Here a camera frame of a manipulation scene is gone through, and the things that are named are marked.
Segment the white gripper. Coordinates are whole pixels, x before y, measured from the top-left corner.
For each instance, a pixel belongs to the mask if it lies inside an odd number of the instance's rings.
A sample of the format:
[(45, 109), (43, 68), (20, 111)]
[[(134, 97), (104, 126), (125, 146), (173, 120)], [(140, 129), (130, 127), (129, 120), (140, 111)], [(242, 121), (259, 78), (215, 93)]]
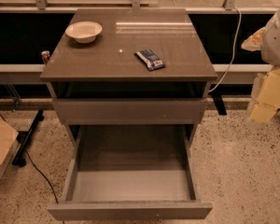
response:
[[(241, 45), (247, 51), (261, 51), (265, 28), (258, 29)], [(280, 109), (280, 68), (257, 74), (247, 109), (247, 118), (257, 124), (268, 123)]]

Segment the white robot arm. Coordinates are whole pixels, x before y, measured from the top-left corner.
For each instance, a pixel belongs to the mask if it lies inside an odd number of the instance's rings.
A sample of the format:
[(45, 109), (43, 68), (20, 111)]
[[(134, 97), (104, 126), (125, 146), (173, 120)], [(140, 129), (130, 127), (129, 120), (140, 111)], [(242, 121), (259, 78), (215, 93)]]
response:
[(241, 48), (259, 50), (261, 59), (273, 67), (266, 75), (258, 74), (255, 78), (247, 109), (248, 121), (268, 123), (280, 109), (280, 8)]

